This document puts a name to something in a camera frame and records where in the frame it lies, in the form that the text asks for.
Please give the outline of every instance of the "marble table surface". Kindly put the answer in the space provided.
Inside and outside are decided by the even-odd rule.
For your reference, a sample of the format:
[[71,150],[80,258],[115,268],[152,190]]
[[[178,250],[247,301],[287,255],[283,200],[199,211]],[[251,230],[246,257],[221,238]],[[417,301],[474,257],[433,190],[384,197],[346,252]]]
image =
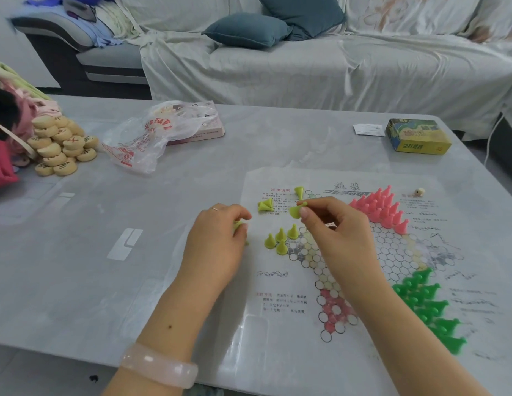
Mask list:
[[[155,104],[55,99],[97,135]],[[394,116],[435,119],[446,128],[439,118],[218,110],[223,138],[170,146],[148,177],[101,153],[66,179],[42,181],[30,170],[0,190],[0,344],[117,365],[173,277],[170,259],[188,222],[216,202],[239,202],[246,173],[264,166],[434,176],[471,226],[472,241],[512,282],[512,197],[453,133],[450,150],[431,156],[395,152],[386,138],[353,131],[356,123],[385,127]],[[107,259],[126,229],[144,233],[136,244],[128,240],[125,262]],[[206,354],[201,347],[197,353]]]

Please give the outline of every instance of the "blue cushion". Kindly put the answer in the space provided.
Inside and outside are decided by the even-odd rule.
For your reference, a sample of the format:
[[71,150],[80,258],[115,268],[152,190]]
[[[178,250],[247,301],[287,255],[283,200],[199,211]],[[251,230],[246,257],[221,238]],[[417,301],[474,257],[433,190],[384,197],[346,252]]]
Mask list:
[[275,18],[293,25],[287,40],[313,39],[345,21],[337,0],[259,0]]
[[202,33],[227,46],[268,48],[289,36],[292,26],[259,13],[234,13],[214,22]]

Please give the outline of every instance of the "sofa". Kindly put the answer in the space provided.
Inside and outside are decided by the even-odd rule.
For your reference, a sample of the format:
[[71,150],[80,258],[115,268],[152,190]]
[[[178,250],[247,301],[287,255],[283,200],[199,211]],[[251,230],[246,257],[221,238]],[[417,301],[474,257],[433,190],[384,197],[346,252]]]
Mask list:
[[464,140],[504,114],[512,136],[512,0],[337,0],[344,24],[263,51],[201,35],[268,13],[259,0],[115,1],[140,32],[118,46],[59,19],[12,20],[65,94],[432,114]]

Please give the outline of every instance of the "pink bangle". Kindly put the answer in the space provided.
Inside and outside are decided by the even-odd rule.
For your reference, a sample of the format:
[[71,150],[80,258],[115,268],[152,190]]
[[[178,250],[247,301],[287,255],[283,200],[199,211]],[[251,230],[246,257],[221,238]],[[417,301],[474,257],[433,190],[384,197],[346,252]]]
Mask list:
[[120,366],[163,385],[190,389],[197,377],[193,363],[183,363],[162,353],[134,343],[129,346]]

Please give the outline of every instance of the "plastic bag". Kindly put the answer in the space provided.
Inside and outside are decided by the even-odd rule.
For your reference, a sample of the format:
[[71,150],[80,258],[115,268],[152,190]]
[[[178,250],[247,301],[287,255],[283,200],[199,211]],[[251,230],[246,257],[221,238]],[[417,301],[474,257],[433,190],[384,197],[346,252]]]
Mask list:
[[102,146],[115,164],[151,174],[169,141],[192,137],[217,117],[215,109],[200,103],[166,101],[108,131]]

